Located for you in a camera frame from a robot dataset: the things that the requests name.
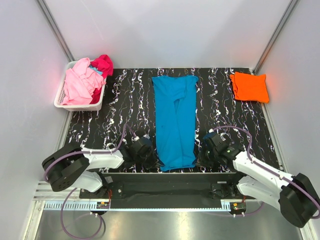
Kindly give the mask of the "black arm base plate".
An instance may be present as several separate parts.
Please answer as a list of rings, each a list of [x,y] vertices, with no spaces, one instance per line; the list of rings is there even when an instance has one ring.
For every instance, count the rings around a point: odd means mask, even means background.
[[[227,192],[235,173],[106,173],[106,190],[81,189],[83,200],[111,200],[112,211],[228,211],[227,201],[241,200]]]

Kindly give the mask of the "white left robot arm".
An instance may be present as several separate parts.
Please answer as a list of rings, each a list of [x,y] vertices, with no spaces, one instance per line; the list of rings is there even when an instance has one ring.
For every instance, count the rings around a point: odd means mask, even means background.
[[[103,198],[110,192],[111,183],[100,172],[92,170],[129,168],[135,164],[141,164],[146,170],[164,166],[147,134],[136,137],[130,144],[121,138],[118,146],[112,149],[90,149],[69,143],[47,157],[41,165],[44,179],[54,192],[72,187]]]

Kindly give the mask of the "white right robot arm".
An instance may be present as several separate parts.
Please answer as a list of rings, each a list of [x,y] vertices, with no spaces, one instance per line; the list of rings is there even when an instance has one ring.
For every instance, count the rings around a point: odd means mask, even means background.
[[[212,191],[220,199],[252,197],[279,210],[297,228],[320,214],[320,198],[306,175],[277,170],[215,132],[203,137],[196,163],[225,165],[233,171],[226,183]]]

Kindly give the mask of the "blue t shirt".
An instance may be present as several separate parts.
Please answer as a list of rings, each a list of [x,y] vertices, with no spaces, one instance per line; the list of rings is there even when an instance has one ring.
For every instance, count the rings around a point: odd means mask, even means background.
[[[156,151],[163,172],[194,167],[197,82],[192,75],[152,78]]]

